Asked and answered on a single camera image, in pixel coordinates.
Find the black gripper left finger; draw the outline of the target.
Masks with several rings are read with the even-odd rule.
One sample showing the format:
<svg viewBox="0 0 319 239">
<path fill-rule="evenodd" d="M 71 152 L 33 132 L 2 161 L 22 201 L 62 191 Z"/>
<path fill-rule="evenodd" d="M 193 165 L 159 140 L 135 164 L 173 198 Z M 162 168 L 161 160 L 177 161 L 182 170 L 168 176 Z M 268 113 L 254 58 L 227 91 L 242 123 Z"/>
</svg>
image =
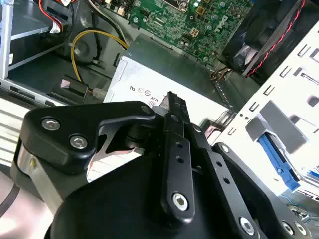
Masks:
<svg viewBox="0 0 319 239">
<path fill-rule="evenodd" d="M 190 124 L 169 92 L 158 111 L 140 101 L 38 108 L 24 117 L 14 164 L 55 213 L 76 190 L 142 157 L 162 163 L 160 204 L 175 222 L 194 214 Z"/>
</svg>

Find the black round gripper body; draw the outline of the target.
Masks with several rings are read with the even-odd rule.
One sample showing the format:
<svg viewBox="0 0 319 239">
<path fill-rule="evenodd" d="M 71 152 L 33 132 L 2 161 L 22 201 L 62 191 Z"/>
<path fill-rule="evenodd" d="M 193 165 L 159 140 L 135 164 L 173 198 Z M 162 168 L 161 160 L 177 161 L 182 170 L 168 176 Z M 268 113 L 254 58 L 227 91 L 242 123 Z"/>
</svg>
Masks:
<svg viewBox="0 0 319 239">
<path fill-rule="evenodd" d="M 142 157 L 76 190 L 50 227 L 52 239 L 237 239 L 221 201 L 201 171 L 192 170 L 195 215 L 171 219 L 160 204 L 162 163 Z"/>
</svg>

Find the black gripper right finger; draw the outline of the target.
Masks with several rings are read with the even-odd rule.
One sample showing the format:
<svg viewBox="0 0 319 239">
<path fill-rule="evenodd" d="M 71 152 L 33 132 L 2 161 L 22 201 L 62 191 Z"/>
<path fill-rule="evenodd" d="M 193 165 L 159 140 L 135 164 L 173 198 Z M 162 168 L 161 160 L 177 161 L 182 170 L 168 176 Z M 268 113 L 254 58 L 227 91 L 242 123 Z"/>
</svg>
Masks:
<svg viewBox="0 0 319 239">
<path fill-rule="evenodd" d="M 186 126 L 192 155 L 221 204 L 225 239 L 310 239 L 306 225 L 225 144 L 210 146 L 194 124 Z"/>
</svg>

